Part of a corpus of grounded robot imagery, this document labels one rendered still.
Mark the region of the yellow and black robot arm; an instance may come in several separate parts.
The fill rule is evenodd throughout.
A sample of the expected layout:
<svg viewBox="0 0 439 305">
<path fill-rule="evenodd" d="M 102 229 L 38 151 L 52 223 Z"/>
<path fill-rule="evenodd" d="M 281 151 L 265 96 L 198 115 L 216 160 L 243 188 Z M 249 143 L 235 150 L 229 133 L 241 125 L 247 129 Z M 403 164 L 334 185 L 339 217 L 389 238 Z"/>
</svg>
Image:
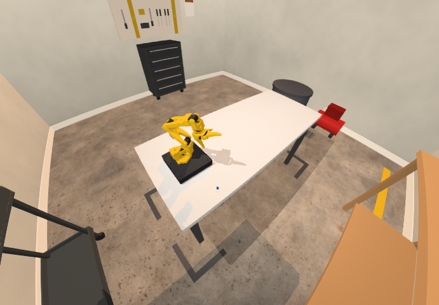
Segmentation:
<svg viewBox="0 0 439 305">
<path fill-rule="evenodd" d="M 204 130 L 205 124 L 198 114 L 186 114 L 185 116 L 178 116 L 170 118 L 166 124 L 162 126 L 166 132 L 168 132 L 176 141 L 181 143 L 181 146 L 171 148 L 171 152 L 175 157 L 175 161 L 180 165 L 181 163 L 187 163 L 193 153 L 193 141 L 191 136 L 185 132 L 180 126 L 191 126 L 193 131 L 200 132 Z M 184 136 L 183 140 L 181 136 Z M 189 151 L 189 153 L 188 153 Z M 184 155 L 182 155 L 184 154 Z"/>
</svg>

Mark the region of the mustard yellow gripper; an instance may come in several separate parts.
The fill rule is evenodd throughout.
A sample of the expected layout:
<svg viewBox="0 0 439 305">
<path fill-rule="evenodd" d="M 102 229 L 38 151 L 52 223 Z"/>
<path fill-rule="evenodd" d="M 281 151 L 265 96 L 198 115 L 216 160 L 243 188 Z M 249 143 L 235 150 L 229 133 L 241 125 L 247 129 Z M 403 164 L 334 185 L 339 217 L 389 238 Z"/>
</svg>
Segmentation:
<svg viewBox="0 0 439 305">
<path fill-rule="evenodd" d="M 196 131 L 192 132 L 192 136 L 193 136 L 194 140 L 197 141 L 202 148 L 205 148 L 202 140 L 207 140 L 209 137 L 221 136 L 222 135 L 221 133 L 210 132 L 210 131 L 213 131 L 213 129 L 209 129 L 209 130 L 204 129 L 204 130 L 202 130 L 200 132 L 196 132 Z"/>
</svg>

